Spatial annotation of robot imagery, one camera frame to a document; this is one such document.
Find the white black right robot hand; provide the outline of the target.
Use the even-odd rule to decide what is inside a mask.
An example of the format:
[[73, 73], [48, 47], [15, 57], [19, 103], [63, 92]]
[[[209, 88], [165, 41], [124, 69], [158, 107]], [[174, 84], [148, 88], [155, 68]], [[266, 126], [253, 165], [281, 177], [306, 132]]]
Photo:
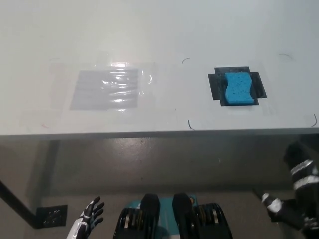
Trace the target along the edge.
[[272, 222], [300, 231], [307, 239], [319, 237], [319, 169], [305, 148], [290, 144], [283, 158], [293, 183], [295, 197], [281, 200], [262, 192], [258, 195]]

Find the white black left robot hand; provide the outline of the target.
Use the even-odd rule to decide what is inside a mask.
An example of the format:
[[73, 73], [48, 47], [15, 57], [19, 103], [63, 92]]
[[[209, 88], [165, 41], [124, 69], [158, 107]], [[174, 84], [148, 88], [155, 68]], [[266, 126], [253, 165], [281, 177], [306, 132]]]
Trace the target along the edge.
[[67, 239], [87, 239], [92, 230], [103, 221], [101, 217], [104, 209], [104, 202], [99, 203], [100, 196], [92, 200], [78, 219], [73, 223]]

